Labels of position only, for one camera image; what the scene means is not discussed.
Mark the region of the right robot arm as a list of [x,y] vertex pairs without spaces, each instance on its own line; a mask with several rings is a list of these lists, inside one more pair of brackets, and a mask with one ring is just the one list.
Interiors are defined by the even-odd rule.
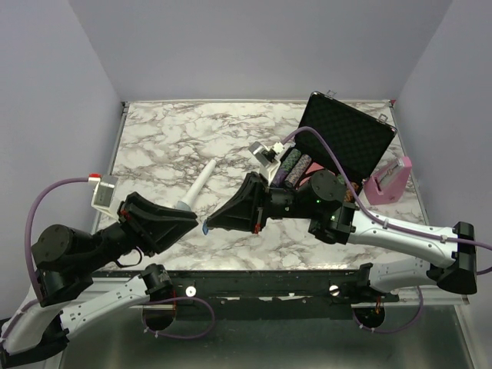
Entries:
[[251,172],[234,196],[207,217],[203,232],[220,228],[257,234],[269,219],[308,219],[309,234],[326,244],[362,244],[405,255],[386,264],[362,266],[354,293],[371,301],[380,293],[436,285],[461,295],[477,293],[474,226],[414,224],[383,216],[345,201],[346,188],[328,170],[315,172],[298,189],[273,188]]

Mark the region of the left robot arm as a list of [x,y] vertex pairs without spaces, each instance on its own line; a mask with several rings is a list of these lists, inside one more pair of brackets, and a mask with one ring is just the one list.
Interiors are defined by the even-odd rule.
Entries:
[[92,275],[132,250],[154,256],[168,250],[198,226],[192,211],[166,208],[133,192],[116,208],[116,221],[94,233],[62,224],[46,228],[32,246],[39,301],[28,300],[2,328],[4,368],[44,361],[62,352],[69,341],[105,315],[174,297],[161,264],[151,264],[121,287],[83,303],[80,294]]

